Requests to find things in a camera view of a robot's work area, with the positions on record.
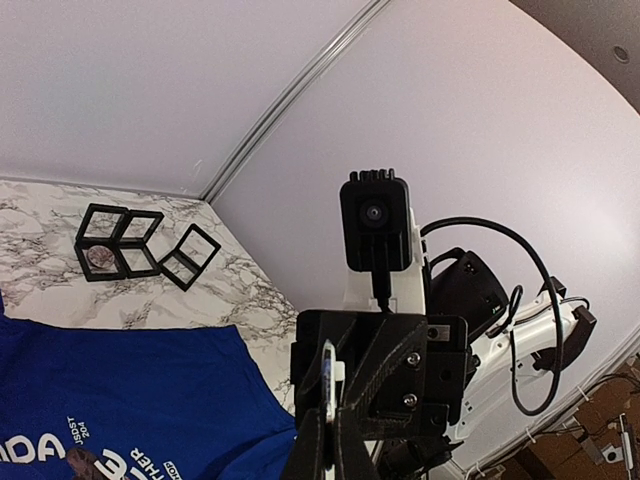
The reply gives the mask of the dark blue round brooch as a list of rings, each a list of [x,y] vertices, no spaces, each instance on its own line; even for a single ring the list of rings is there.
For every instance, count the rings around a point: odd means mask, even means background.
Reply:
[[[330,340],[326,340],[321,352],[321,395],[324,410],[324,422],[334,423],[338,408],[340,384],[346,378],[345,364],[336,356],[336,349]]]

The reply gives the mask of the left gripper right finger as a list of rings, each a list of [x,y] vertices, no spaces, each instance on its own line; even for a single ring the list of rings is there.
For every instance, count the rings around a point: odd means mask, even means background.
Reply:
[[[358,429],[355,413],[343,408],[338,409],[332,430],[334,478],[378,480],[379,475]]]

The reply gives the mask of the blue printed t-shirt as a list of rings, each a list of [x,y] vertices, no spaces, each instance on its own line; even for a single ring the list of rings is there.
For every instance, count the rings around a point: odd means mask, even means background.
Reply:
[[[5,479],[276,479],[295,438],[233,326],[1,320]]]

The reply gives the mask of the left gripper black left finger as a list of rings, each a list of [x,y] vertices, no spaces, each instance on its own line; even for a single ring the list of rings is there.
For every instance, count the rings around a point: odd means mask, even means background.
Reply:
[[[306,412],[282,472],[286,480],[321,480],[333,466],[333,431],[321,409]]]

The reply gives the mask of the pink round brooch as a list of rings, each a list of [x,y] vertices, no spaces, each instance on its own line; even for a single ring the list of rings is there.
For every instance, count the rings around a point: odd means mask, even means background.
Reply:
[[[86,259],[92,269],[109,270],[115,265],[114,253],[104,245],[91,246],[86,251]]]

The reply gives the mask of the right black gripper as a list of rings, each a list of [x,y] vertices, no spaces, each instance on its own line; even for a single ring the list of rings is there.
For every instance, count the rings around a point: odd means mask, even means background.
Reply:
[[[459,316],[306,310],[291,345],[295,424],[321,402],[321,357],[330,341],[345,364],[340,406],[354,412],[366,440],[411,438],[430,432],[423,406],[461,415],[468,369],[468,326]]]

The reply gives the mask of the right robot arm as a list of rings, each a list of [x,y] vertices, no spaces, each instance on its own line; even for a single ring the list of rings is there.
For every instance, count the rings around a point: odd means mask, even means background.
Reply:
[[[418,479],[449,461],[519,385],[572,364],[596,324],[558,281],[529,304],[472,251],[434,279],[350,271],[340,310],[296,321],[290,381],[302,436],[291,479]]]

